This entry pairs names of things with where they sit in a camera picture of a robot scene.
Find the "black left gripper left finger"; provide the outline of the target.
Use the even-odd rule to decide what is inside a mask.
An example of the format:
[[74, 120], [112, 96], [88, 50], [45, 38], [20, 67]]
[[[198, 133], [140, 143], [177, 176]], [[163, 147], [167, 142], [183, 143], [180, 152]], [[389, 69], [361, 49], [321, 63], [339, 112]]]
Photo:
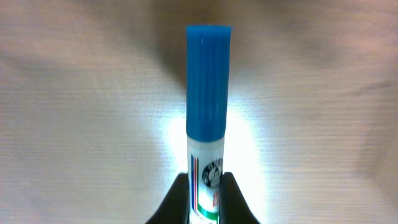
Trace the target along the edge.
[[189, 224], [189, 198], [188, 174], [180, 173], [146, 224]]

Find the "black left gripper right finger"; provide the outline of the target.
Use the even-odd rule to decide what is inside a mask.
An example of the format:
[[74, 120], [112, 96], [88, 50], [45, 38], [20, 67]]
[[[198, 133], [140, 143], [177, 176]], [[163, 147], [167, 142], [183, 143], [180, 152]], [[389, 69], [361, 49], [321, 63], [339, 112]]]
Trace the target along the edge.
[[231, 172], [225, 172], [221, 180], [220, 224], [259, 224]]

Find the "blue cap whiteboard marker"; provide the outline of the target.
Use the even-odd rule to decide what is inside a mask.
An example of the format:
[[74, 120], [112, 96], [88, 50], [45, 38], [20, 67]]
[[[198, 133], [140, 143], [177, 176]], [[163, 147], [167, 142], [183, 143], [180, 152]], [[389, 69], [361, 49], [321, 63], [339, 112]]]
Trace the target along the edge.
[[228, 107], [230, 26], [186, 28], [190, 223], [218, 223]]

